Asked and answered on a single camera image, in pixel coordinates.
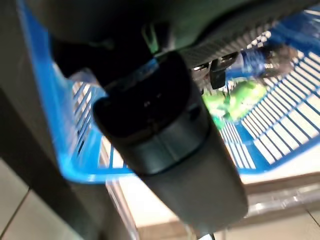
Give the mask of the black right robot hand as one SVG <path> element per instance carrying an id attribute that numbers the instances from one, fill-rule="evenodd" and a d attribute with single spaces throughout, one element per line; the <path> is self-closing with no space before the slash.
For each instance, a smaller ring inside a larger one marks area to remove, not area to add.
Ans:
<path id="1" fill-rule="evenodd" d="M 215 232 L 248 212 L 243 184 L 191 69 L 233 53 L 303 0 L 47 0 L 39 20 L 63 75 L 105 92 L 94 120 L 124 162 L 185 223 Z"/>

